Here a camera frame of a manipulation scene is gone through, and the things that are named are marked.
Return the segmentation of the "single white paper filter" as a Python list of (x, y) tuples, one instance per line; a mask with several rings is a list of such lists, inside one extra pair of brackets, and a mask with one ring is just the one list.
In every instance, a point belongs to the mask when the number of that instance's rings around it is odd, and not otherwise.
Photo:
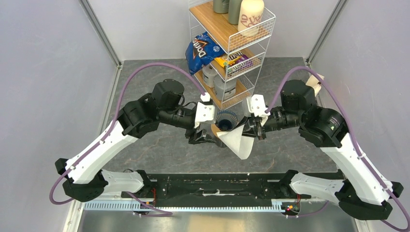
[(232, 131), (217, 132), (217, 136), (241, 160), (246, 160), (252, 152), (255, 138), (242, 135), (243, 131), (244, 125), (241, 125)]

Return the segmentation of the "blue ribbed coffee dripper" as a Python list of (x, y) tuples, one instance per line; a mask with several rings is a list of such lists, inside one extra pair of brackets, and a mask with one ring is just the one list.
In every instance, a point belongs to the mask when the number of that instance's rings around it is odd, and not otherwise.
[(237, 115), (230, 110), (217, 112), (216, 126), (221, 131), (232, 131), (238, 124)]

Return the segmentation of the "wooden ring dripper stand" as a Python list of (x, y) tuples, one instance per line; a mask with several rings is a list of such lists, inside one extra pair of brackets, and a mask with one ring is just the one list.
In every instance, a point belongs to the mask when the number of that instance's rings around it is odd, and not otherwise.
[(217, 138), (219, 137), (218, 133), (221, 132), (221, 130), (217, 127), (216, 124), (211, 124), (211, 131), (212, 131), (213, 135)]

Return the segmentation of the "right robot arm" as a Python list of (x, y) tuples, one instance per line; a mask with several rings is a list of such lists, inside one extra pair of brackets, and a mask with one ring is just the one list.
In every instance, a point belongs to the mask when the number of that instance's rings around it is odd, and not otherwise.
[(272, 109), (262, 95), (243, 101), (243, 138), (263, 140), (267, 132), (298, 128), (299, 135), (330, 157), (344, 178), (325, 179), (288, 170), (276, 195), (319, 197), (355, 219), (386, 220), (393, 209), (388, 200), (400, 196), (402, 184), (382, 177), (364, 152), (354, 147), (345, 118), (334, 109), (318, 106), (313, 87), (291, 80), (279, 93), (281, 106)]

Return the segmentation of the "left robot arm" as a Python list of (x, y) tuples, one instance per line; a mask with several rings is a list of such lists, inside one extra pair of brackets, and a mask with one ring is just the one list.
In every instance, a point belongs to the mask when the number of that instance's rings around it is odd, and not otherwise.
[(190, 109), (183, 93), (183, 85), (176, 80), (157, 83), (152, 92), (125, 104), (93, 144), (71, 159), (57, 160), (56, 169), (65, 179), (65, 194), (80, 202), (112, 192), (147, 197), (152, 185), (145, 171), (112, 172), (104, 166), (121, 150), (156, 131), (160, 124), (184, 129), (190, 144), (213, 142), (200, 129), (201, 124), (216, 121), (216, 108), (210, 96), (206, 94)]

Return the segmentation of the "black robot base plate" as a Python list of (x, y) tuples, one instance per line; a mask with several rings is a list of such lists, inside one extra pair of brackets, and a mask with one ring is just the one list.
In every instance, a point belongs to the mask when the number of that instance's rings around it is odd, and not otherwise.
[(258, 207), (271, 200), (310, 199), (287, 185), (286, 173), (148, 174), (150, 183), (134, 193), (159, 207)]

